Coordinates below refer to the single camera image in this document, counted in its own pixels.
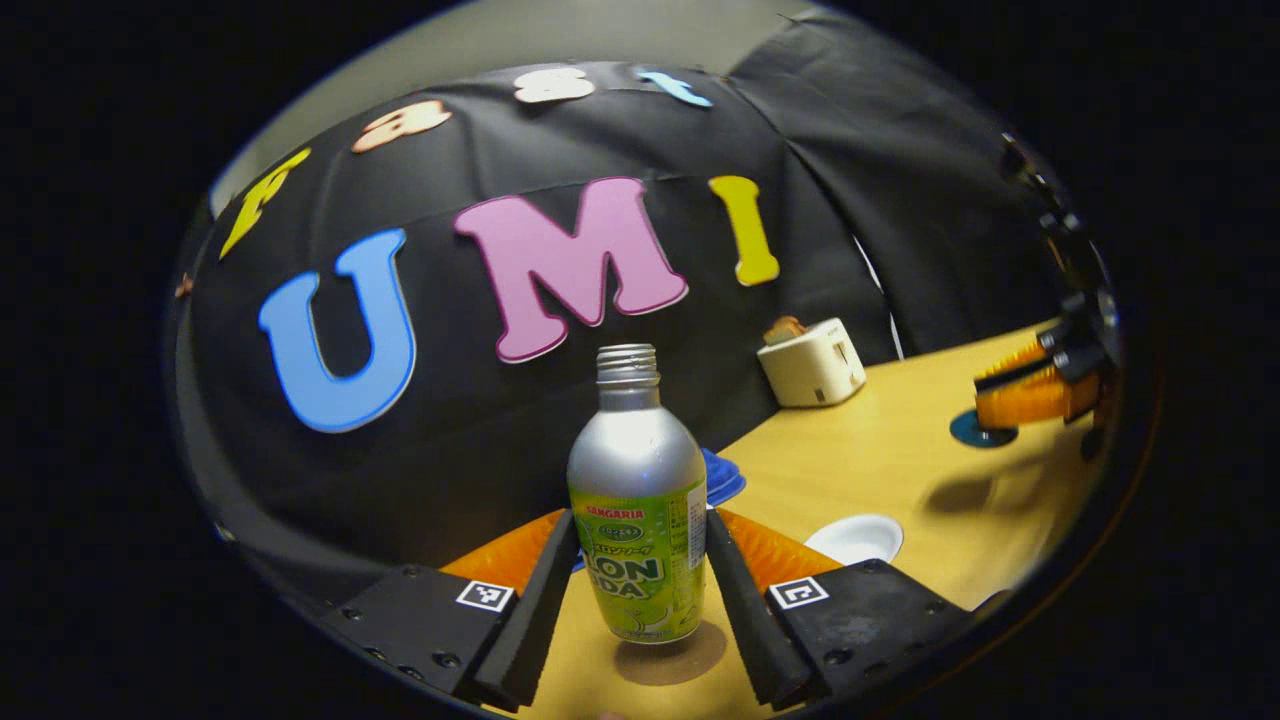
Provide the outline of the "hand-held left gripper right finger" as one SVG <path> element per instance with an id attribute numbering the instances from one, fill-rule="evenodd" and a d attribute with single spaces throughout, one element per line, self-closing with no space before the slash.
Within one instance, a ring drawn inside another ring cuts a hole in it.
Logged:
<path id="1" fill-rule="evenodd" d="M 736 512 L 707 512 L 707 556 L 758 702 L 859 702 L 973 619 L 891 564 L 842 565 Z"/>

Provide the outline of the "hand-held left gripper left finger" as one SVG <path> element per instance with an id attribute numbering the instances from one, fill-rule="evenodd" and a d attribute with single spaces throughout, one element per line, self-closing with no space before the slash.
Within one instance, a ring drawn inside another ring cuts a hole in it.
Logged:
<path id="1" fill-rule="evenodd" d="M 534 702 L 577 555 L 556 510 L 443 569 L 396 568 L 323 625 L 421 687 L 515 712 Z"/>

